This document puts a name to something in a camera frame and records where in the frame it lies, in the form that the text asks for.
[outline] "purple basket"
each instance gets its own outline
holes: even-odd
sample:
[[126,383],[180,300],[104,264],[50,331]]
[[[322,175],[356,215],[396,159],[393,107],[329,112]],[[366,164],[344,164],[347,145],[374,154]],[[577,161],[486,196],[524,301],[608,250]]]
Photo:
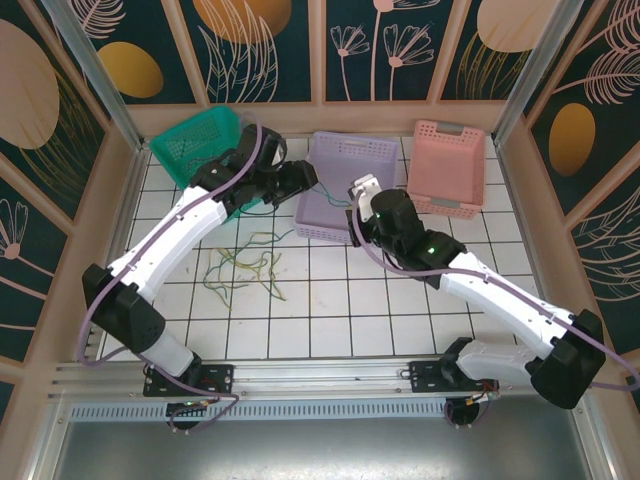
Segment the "purple basket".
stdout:
[[[368,173],[378,178],[383,189],[395,186],[397,150],[398,144],[390,140],[316,132],[309,162],[331,197],[349,201],[352,182]],[[323,194],[307,191],[300,197],[294,218],[296,232],[301,237],[351,243],[344,212],[345,208],[331,205]]]

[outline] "white grid floor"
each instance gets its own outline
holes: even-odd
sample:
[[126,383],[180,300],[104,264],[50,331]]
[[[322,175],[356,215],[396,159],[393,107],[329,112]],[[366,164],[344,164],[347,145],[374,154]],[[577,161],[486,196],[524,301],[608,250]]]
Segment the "white grid floor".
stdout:
[[[397,184],[407,182],[413,139],[397,138],[401,148]],[[309,140],[288,140],[288,159],[302,159]],[[421,214],[425,226],[453,234],[484,263],[537,295],[495,150],[487,137],[486,205],[474,220]],[[132,223],[127,248],[140,241],[178,200],[180,191],[152,157]],[[393,356],[443,353],[459,336],[487,342],[515,341],[496,320],[476,307],[426,284],[385,272],[361,249],[298,237],[273,246],[248,248],[239,260],[256,260],[264,250],[281,253],[277,284],[286,302],[232,265],[222,279],[247,287],[231,293],[231,311],[202,284],[214,247],[243,246],[254,232],[283,234],[293,229],[298,199],[275,215],[241,215],[207,235],[170,275],[155,299],[180,341],[205,360]],[[253,208],[267,213],[270,206]],[[105,336],[100,355],[120,346]],[[114,360],[135,360],[124,352]]]

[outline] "plastic basket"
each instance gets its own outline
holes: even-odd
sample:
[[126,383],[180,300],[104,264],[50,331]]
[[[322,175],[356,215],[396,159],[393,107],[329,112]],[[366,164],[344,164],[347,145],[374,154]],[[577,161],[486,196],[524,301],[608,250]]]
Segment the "plastic basket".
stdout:
[[[371,173],[383,189],[395,186],[398,144],[379,138],[316,132],[309,152],[318,179],[336,200],[349,201],[351,183]],[[345,208],[331,205],[314,188],[301,195],[294,218],[301,237],[351,243]]]
[[236,147],[239,139],[238,116],[230,108],[220,106],[158,135],[151,140],[150,147],[178,187],[184,189],[200,165]]
[[407,192],[421,213],[471,219],[484,205],[485,133],[418,121]]

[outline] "dark green wallpaper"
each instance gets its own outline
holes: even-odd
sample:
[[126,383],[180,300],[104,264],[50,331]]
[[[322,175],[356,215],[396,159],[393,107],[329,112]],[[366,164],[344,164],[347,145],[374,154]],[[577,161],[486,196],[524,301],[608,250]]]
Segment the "dark green wallpaper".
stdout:
[[2,425],[2,419],[9,406],[9,400],[11,400],[11,394],[13,393],[13,384],[0,381],[0,425]]
[[211,103],[309,102],[307,0],[180,0]]
[[0,153],[74,218],[104,130],[16,0],[0,39]]
[[0,355],[23,361],[67,236],[0,179]]
[[640,348],[640,168],[572,235],[616,351]]
[[327,101],[426,100],[453,2],[401,3],[327,1]]
[[[518,2],[516,10],[508,9],[508,4],[504,0],[471,1],[442,100],[507,99],[535,46],[527,27],[535,24],[533,31],[541,32],[554,5],[546,0],[531,0],[525,14],[519,15],[517,10],[524,4]],[[479,22],[481,7],[489,15]]]
[[195,103],[162,2],[103,5],[100,16],[74,10],[125,103]]
[[[631,385],[635,382],[633,377],[626,378],[627,385]],[[631,396],[633,397],[633,403],[636,404],[636,408],[638,409],[638,414],[640,414],[640,390],[636,390],[635,392],[631,392]]]
[[71,50],[69,49],[69,46],[67,45],[67,42],[65,42],[62,37],[60,37],[60,34],[58,33],[58,31],[55,29],[55,27],[53,26],[53,22],[51,21],[51,17],[49,17],[49,14],[47,13],[46,8],[44,8],[44,6],[42,5],[42,2],[40,0],[36,0],[35,2],[36,6],[40,9],[40,13],[42,13],[42,16],[44,17],[44,19],[47,21],[47,23],[49,24],[49,26],[53,29],[53,31],[55,32],[56,36],[58,37],[58,41],[62,44],[62,47],[64,48],[64,50],[67,52],[67,56],[71,59],[71,61],[73,62],[73,64],[76,67],[76,70],[78,70],[78,72],[82,75],[85,84],[89,87],[89,90],[91,90],[91,93],[93,94],[93,97],[98,101],[98,103],[100,104],[100,108],[102,109],[102,111],[104,112],[104,114],[107,116],[107,118],[109,120],[111,120],[111,114],[109,113],[109,110],[107,110],[107,108],[104,106],[104,104],[102,103],[102,99],[100,98],[100,96],[98,95],[98,93],[95,91],[95,89],[93,88],[93,85],[91,84],[91,82],[89,82],[89,80],[87,79],[87,77],[84,74],[84,71],[82,70],[82,67],[80,66],[80,64],[78,63],[78,61],[76,60],[76,57],[73,55],[73,52],[71,52]]
[[565,213],[640,141],[640,15],[633,5],[607,5],[531,128]]
[[542,93],[542,90],[544,90],[544,87],[547,85],[547,79],[551,75],[551,72],[553,72],[556,69],[556,67],[558,66],[558,63],[560,62],[560,60],[564,56],[564,53],[567,51],[567,47],[571,43],[571,40],[573,40],[573,37],[575,36],[576,31],[580,28],[580,25],[584,21],[584,17],[587,15],[587,13],[589,13],[589,10],[591,9],[591,7],[593,7],[593,2],[594,1],[595,0],[584,0],[584,3],[582,4],[582,7],[580,8],[580,12],[578,13],[578,16],[576,17],[575,22],[573,22],[573,25],[571,26],[571,29],[567,33],[566,37],[564,37],[564,41],[562,42],[562,45],[558,49],[558,53],[556,53],[556,56],[553,58],[553,61],[547,67],[547,70],[545,71],[544,76],[540,80],[540,83],[538,84],[538,86],[536,87],[535,91],[531,95],[531,98],[527,102],[527,105],[524,107],[525,116],[529,115],[529,112],[531,111],[533,106],[538,101],[538,97],[540,97],[540,94]]

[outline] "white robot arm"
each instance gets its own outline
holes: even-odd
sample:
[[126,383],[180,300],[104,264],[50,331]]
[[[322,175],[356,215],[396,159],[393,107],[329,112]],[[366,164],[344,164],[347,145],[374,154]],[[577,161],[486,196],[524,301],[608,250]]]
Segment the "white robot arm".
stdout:
[[[85,298],[90,305],[114,277],[127,271],[107,293],[91,320],[134,354],[189,386],[198,381],[201,360],[165,328],[165,319],[152,306],[158,290],[193,246],[242,206],[259,198],[277,208],[280,203],[318,182],[315,170],[308,162],[283,161],[286,143],[279,134],[263,128],[261,137],[255,162],[230,189],[196,204],[158,236],[161,228],[185,205],[204,198],[245,168],[255,148],[255,125],[244,129],[237,148],[228,150],[198,169],[176,206],[138,245],[107,269],[94,264],[83,275]],[[135,265],[131,265],[136,252],[152,238],[156,238],[155,242]]]
[[[573,408],[604,364],[604,354],[540,311],[550,312],[598,342],[603,340],[600,319],[588,310],[575,315],[530,295],[449,235],[425,230],[405,191],[382,191],[371,175],[353,185],[350,194],[358,198],[358,233],[366,243],[374,243],[394,257],[409,275],[412,271],[452,269],[475,273],[452,271],[418,275],[417,279],[479,306],[526,345],[490,345],[460,338],[440,360],[442,376],[452,384],[487,378],[531,384],[551,403]],[[348,219],[352,240],[358,246],[356,226],[350,215]]]

